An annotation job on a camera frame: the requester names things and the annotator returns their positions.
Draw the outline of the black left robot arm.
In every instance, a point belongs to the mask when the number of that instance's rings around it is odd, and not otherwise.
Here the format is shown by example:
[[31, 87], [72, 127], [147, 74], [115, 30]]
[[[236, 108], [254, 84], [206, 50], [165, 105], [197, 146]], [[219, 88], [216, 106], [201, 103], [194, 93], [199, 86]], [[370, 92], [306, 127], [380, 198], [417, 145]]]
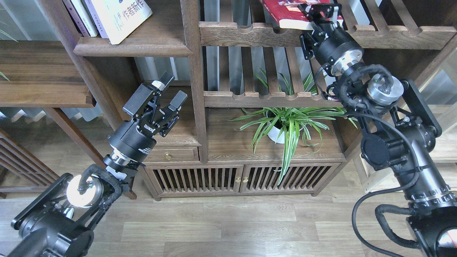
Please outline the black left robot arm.
[[106, 167], [90, 165], [81, 175], [65, 173], [11, 222], [22, 241], [10, 257], [83, 257], [94, 240], [94, 229], [112, 204], [130, 190], [130, 182], [156, 145], [178, 122], [187, 94], [178, 91], [166, 107], [160, 98], [174, 76], [142, 83], [124, 105], [124, 121], [109, 144]]

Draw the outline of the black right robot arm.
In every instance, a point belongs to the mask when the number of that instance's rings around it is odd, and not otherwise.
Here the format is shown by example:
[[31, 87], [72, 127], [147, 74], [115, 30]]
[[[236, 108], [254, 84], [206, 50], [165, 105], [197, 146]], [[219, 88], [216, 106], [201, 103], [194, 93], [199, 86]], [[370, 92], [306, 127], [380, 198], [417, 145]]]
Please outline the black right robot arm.
[[398, 256], [368, 243], [356, 226], [356, 212], [369, 197], [403, 191], [406, 208], [382, 204], [375, 216], [394, 243], [426, 257], [456, 256], [456, 197], [430, 152], [442, 130], [411, 80], [398, 80], [382, 65], [361, 62], [363, 49], [338, 23], [338, 3], [300, 4], [311, 23], [300, 36], [304, 57], [314, 57], [336, 81], [322, 97], [338, 101], [356, 117], [363, 135], [361, 156], [375, 170], [392, 168], [400, 186], [361, 197], [352, 211], [355, 235], [370, 249]]

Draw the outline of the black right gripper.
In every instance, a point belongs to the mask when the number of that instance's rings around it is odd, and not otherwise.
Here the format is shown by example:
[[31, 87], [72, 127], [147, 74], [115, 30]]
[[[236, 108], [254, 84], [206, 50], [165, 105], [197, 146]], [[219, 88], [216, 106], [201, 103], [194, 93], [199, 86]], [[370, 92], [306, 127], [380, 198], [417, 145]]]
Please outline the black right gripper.
[[360, 62], [362, 47], [338, 23], [342, 5], [339, 3], [301, 4], [299, 10], [310, 21], [313, 31], [300, 36], [306, 60], [315, 57], [329, 76], [343, 75]]

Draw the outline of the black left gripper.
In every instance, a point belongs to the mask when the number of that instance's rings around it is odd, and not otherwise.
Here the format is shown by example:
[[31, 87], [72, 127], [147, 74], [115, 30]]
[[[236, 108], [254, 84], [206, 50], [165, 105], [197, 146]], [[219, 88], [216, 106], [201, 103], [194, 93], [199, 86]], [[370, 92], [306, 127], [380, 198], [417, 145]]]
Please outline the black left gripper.
[[165, 137], [178, 122], [179, 109], [188, 95], [179, 90], [167, 107], [160, 107], [160, 98], [175, 79], [165, 72], [151, 84], [141, 84], [124, 105], [132, 119], [124, 121], [109, 137], [113, 152], [107, 156], [107, 166], [121, 170], [129, 163], [141, 163], [156, 145], [154, 136]]

